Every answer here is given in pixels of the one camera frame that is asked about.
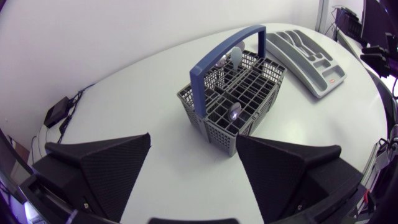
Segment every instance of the cutlery basket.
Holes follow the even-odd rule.
[[[258,53],[243,51],[238,70],[227,54],[246,37],[258,33]],[[250,135],[274,104],[285,68],[265,58],[266,27],[245,28],[232,35],[201,59],[190,71],[191,83],[177,93],[190,122],[210,143],[233,156],[238,134]],[[224,65],[215,66],[226,56]],[[229,109],[240,103],[232,120]]]

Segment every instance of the white wall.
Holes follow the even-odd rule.
[[[317,11],[316,0],[8,0],[0,13],[0,127],[29,149],[52,105],[129,64],[251,24],[314,29]]]
[[[331,16],[331,12],[334,10],[333,6],[338,7],[347,7],[351,11],[356,13],[356,17],[359,18],[359,21],[362,21],[362,12],[363,12],[363,1],[364,0],[329,0],[329,7],[328,7],[328,17],[326,20],[326,27],[325,31],[330,27],[330,25],[335,21],[335,19]],[[333,32],[331,28],[329,29],[328,33],[326,34],[328,37],[332,37]]]

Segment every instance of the blue handle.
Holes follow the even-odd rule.
[[[224,40],[190,70],[189,74],[191,77],[193,105],[195,107],[195,112],[199,117],[204,118],[206,116],[205,73],[231,48],[246,37],[255,33],[259,33],[259,49],[257,54],[264,58],[266,56],[266,27],[262,25],[254,25],[239,31]]]

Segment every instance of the white round table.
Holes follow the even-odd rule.
[[[267,32],[301,30],[339,63],[347,78],[318,100],[287,71],[275,104],[253,136],[311,146],[337,144],[342,147],[341,158],[363,171],[373,145],[387,136],[383,104],[370,76],[354,56],[322,34],[288,24],[264,25]],[[63,144],[146,132],[151,135],[152,147],[122,223],[147,223],[152,217],[232,217],[240,223],[262,223],[239,156],[230,158],[206,142],[190,124],[176,96],[189,83],[190,69],[239,30],[209,35],[160,52],[105,78],[84,93]],[[245,43],[246,49],[256,52],[257,35]],[[280,63],[268,52],[266,57]],[[54,126],[48,140],[56,141],[58,137]]]

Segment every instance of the spoon head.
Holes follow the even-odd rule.
[[[240,49],[241,49],[241,51],[243,52],[244,51],[244,42],[243,41],[240,41],[238,44],[236,44],[236,46],[237,47],[239,47]]]
[[[222,66],[224,66],[225,65],[225,63],[226,63],[226,55],[223,55],[219,60],[218,60],[218,62],[216,63],[216,67],[217,68],[221,68]]]
[[[241,114],[241,112],[242,112],[242,105],[241,105],[239,102],[234,103],[234,104],[229,108],[229,111],[228,111],[229,120],[230,120],[230,121],[236,120],[236,118],[238,118],[238,116],[239,116],[239,114]]]
[[[238,70],[238,65],[242,61],[242,50],[239,47],[233,47],[231,51],[231,61],[234,65],[234,70]]]

